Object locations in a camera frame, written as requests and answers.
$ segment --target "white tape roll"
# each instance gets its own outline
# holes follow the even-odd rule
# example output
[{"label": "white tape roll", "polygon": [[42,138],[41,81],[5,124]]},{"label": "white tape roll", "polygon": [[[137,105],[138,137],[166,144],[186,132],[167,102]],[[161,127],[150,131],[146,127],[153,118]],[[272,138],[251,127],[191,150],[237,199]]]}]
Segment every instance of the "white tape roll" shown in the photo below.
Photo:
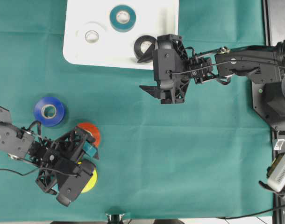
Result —
[{"label": "white tape roll", "polygon": [[98,23],[84,24],[77,32],[76,38],[81,48],[101,48],[106,43],[106,30]]}]

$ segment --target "black tape roll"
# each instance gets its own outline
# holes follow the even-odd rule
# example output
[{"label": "black tape roll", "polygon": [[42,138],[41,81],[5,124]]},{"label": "black tape roll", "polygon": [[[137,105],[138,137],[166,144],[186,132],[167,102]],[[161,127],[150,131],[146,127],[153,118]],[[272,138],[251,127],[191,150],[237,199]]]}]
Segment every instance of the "black tape roll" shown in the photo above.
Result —
[{"label": "black tape roll", "polygon": [[149,35],[141,36],[140,38],[138,38],[134,44],[134,53],[137,59],[140,59],[144,54],[142,52],[141,45],[145,41],[150,41],[152,44],[155,44],[157,39]]}]

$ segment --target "yellow tape roll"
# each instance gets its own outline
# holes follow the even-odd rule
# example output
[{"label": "yellow tape roll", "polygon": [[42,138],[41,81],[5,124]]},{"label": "yellow tape roll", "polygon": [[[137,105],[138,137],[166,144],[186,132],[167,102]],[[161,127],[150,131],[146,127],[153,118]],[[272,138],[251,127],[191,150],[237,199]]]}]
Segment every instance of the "yellow tape roll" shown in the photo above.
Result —
[{"label": "yellow tape roll", "polygon": [[95,168],[94,171],[93,171],[93,176],[88,181],[88,183],[86,184],[85,188],[83,188],[81,193],[83,194],[83,193],[89,192],[91,189],[93,189],[93,187],[97,183],[97,179],[98,179],[98,175],[97,175],[97,170]]}]

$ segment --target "white tray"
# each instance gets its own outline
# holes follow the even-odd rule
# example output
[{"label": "white tray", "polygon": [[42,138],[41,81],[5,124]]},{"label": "white tray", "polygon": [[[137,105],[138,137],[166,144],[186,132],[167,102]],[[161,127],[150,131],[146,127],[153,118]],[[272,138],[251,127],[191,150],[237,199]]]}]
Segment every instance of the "white tray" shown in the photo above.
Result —
[{"label": "white tray", "polygon": [[[117,5],[135,11],[136,23],[128,32],[111,26],[109,15]],[[134,43],[142,35],[178,34],[178,12],[179,0],[68,0],[64,57],[72,64],[152,70],[152,62],[137,63]],[[95,43],[86,41],[90,30],[99,34]]]}]

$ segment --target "black cable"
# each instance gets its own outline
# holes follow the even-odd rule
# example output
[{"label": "black cable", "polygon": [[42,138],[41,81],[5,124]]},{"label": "black cable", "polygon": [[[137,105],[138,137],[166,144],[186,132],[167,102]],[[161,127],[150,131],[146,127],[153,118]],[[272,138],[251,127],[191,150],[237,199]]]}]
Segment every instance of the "black cable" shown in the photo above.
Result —
[{"label": "black cable", "polygon": [[257,219],[259,219],[262,223],[267,224],[267,223],[266,223],[266,222],[264,222],[262,219],[260,219],[258,216],[257,216]]},{"label": "black cable", "polygon": [[[41,122],[38,121],[38,120],[35,120],[34,122],[32,122],[32,123],[30,124],[30,126],[28,127],[27,131],[31,131],[31,129],[32,129],[35,125],[37,125],[37,134],[38,134],[38,135],[41,135],[41,125],[42,125],[42,124],[41,124]],[[43,145],[43,140],[41,139],[41,137],[38,137],[38,139],[39,139],[41,145]]]},{"label": "black cable", "polygon": [[11,169],[2,169],[2,168],[0,168],[0,171],[8,171],[8,172],[12,172],[12,173],[18,174],[18,175],[20,175],[20,176],[26,176],[26,175],[28,175],[28,174],[31,174],[31,173],[37,171],[38,169],[39,169],[39,168],[35,168],[35,169],[33,169],[33,170],[31,170],[31,171],[25,173],[25,174],[19,173],[19,172],[17,172],[17,171],[11,170]]},{"label": "black cable", "polygon": [[59,173],[59,174],[65,175],[65,176],[78,176],[77,174],[68,174],[68,173],[64,173],[64,172],[61,172],[59,170],[52,169],[52,168],[38,167],[38,165],[32,163],[31,161],[28,161],[28,160],[25,160],[25,159],[22,159],[22,158],[18,158],[17,161],[22,161],[22,162],[24,162],[26,164],[36,166],[37,168],[35,168],[35,169],[29,171],[28,173],[25,173],[25,174],[19,173],[19,172],[15,171],[15,170],[11,170],[11,169],[1,169],[0,168],[0,171],[8,171],[8,172],[12,172],[12,173],[18,174],[20,176],[26,176],[26,175],[31,174],[31,173],[37,171],[38,169],[40,169],[40,170],[53,171],[53,172],[56,172],[56,173]]},{"label": "black cable", "polygon": [[211,65],[208,65],[208,66],[204,66],[204,67],[199,68],[199,69],[193,69],[193,70],[182,71],[182,72],[171,72],[171,74],[172,75],[182,75],[182,74],[190,73],[190,72],[193,72],[193,71],[199,71],[199,70],[211,68],[211,67],[214,67],[214,66],[227,64],[227,63],[233,63],[233,62],[247,62],[247,63],[266,64],[266,65],[272,65],[274,67],[278,67],[278,68],[281,68],[281,69],[285,69],[285,66],[274,64],[274,63],[259,62],[259,61],[252,61],[252,60],[230,60],[230,61],[224,61],[224,62],[219,62],[219,63],[211,64]]},{"label": "black cable", "polygon": [[278,207],[275,207],[275,208],[272,208],[272,209],[264,210],[264,211],[261,211],[261,212],[256,212],[256,213],[253,213],[253,214],[248,214],[248,215],[244,215],[244,216],[237,216],[237,217],[219,217],[219,219],[227,219],[227,220],[229,220],[229,219],[245,218],[245,217],[250,217],[250,216],[258,216],[258,215],[264,214],[266,212],[276,211],[276,210],[283,209],[283,208],[285,208],[285,204],[281,205],[281,206],[278,206]]},{"label": "black cable", "polygon": [[52,168],[45,168],[45,167],[40,167],[39,169],[41,170],[48,170],[48,171],[53,171],[53,172],[56,172],[56,173],[59,173],[59,174],[62,174],[62,175],[65,175],[65,176],[78,176],[78,174],[68,174],[68,173],[63,173],[57,169],[52,169]]}]

